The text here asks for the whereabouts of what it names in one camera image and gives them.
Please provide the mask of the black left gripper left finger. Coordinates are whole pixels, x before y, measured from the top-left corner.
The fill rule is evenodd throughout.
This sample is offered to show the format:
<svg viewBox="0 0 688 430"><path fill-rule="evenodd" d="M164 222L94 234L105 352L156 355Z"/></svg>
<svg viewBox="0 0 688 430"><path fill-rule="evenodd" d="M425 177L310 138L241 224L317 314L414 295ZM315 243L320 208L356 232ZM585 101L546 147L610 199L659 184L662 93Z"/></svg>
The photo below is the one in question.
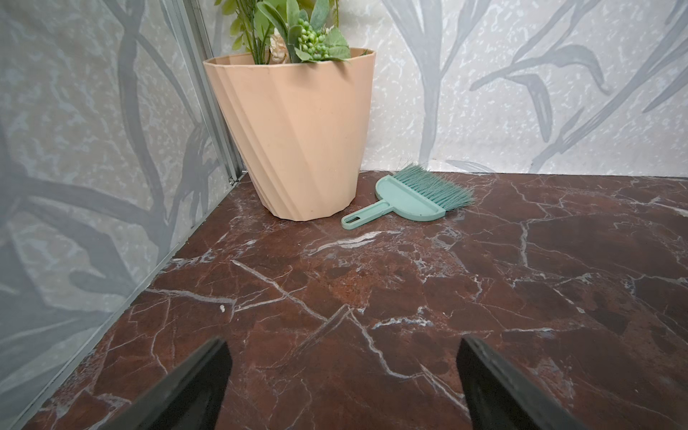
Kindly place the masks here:
<svg viewBox="0 0 688 430"><path fill-rule="evenodd" d="M104 429L213 429L232 370L225 340L197 349Z"/></svg>

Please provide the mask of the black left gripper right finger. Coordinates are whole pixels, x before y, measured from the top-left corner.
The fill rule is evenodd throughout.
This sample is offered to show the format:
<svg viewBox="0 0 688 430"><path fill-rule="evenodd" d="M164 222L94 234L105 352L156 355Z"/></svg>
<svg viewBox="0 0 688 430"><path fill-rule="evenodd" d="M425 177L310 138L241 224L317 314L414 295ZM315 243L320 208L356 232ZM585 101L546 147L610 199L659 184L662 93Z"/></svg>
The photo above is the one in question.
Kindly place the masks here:
<svg viewBox="0 0 688 430"><path fill-rule="evenodd" d="M483 340L464 336L456 365L475 429L586 428Z"/></svg>

